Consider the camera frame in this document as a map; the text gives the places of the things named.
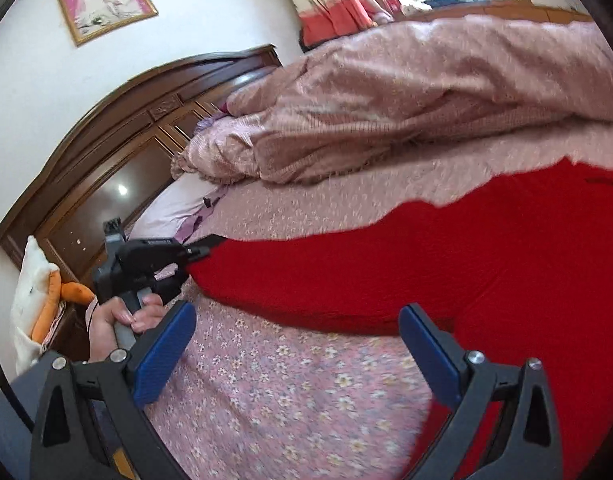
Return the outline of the person's left hand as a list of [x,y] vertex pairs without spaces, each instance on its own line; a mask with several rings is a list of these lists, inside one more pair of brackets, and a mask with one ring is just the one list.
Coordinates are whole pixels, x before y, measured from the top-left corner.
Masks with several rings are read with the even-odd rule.
[[157,327],[165,315],[166,307],[155,294],[147,295],[143,307],[135,313],[131,313],[119,297],[100,304],[90,317],[90,362],[104,361],[119,347],[114,331],[116,324],[128,327],[132,333],[140,335]]

